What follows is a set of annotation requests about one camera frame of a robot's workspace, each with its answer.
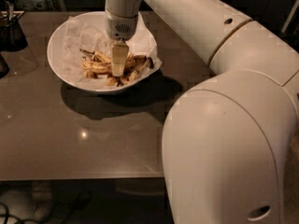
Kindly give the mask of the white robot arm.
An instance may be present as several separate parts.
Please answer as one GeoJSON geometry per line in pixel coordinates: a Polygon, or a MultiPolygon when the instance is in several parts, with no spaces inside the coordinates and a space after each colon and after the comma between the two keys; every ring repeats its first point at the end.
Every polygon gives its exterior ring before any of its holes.
{"type": "Polygon", "coordinates": [[[220,0],[106,0],[107,33],[129,39],[148,4],[209,65],[164,123],[175,224],[283,224],[284,165],[298,125],[298,55],[220,0]]]}

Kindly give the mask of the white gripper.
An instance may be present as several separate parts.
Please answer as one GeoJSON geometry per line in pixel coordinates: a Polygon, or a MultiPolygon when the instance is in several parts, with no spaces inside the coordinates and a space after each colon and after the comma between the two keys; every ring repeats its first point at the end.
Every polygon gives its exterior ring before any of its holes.
{"type": "Polygon", "coordinates": [[[111,46],[111,69],[114,77],[121,77],[129,52],[129,47],[125,41],[130,40],[135,35],[138,16],[124,18],[106,10],[105,18],[108,37],[113,40],[120,40],[111,46]]]}

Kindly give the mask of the white robot base under table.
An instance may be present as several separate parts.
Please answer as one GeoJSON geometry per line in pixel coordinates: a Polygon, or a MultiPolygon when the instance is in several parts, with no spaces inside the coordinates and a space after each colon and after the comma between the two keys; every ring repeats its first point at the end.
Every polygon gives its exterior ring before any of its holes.
{"type": "Polygon", "coordinates": [[[43,224],[52,207],[49,181],[0,183],[0,224],[43,224]]]}

